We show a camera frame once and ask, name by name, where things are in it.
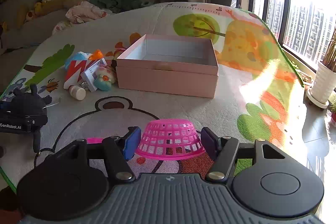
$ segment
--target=cartoon bee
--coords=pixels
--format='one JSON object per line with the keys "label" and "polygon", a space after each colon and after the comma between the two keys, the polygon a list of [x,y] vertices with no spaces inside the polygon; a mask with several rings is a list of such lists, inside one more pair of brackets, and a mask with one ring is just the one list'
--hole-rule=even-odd
{"label": "cartoon bee", "polygon": [[54,81],[54,79],[55,78],[49,79],[48,85],[42,86],[38,93],[42,93],[45,90],[47,90],[48,92],[52,92],[53,90],[57,89],[59,81]]}

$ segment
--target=open cardboard box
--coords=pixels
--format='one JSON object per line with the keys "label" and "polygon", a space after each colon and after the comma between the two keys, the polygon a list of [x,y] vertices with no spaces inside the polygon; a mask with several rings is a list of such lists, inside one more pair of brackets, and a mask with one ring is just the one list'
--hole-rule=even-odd
{"label": "open cardboard box", "polygon": [[218,64],[211,39],[144,35],[117,58],[119,88],[213,98]]}

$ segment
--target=white bottle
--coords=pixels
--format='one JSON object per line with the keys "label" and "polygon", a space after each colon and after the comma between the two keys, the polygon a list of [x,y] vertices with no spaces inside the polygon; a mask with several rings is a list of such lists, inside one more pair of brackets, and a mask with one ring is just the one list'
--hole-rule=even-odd
{"label": "white bottle", "polygon": [[86,91],[82,87],[74,85],[69,87],[69,93],[72,97],[79,101],[83,100],[86,96]]}

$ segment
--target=pink object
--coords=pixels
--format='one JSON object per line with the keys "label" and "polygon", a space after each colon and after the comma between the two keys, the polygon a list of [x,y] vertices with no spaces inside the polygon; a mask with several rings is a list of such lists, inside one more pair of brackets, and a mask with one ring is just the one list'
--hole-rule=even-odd
{"label": "pink object", "polygon": [[218,64],[211,39],[144,35],[117,58],[119,88],[213,98]]}
{"label": "pink object", "polygon": [[104,138],[87,138],[87,143],[101,143]]}
{"label": "pink object", "polygon": [[194,125],[184,119],[149,122],[135,151],[140,156],[155,160],[185,160],[204,152]]}

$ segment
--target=white flower pot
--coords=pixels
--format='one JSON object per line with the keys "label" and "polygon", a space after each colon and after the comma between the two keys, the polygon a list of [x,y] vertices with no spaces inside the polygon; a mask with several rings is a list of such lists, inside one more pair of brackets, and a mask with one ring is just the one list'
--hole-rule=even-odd
{"label": "white flower pot", "polygon": [[328,99],[336,86],[336,73],[329,70],[320,61],[316,72],[315,80],[310,91],[310,95],[328,106]]}

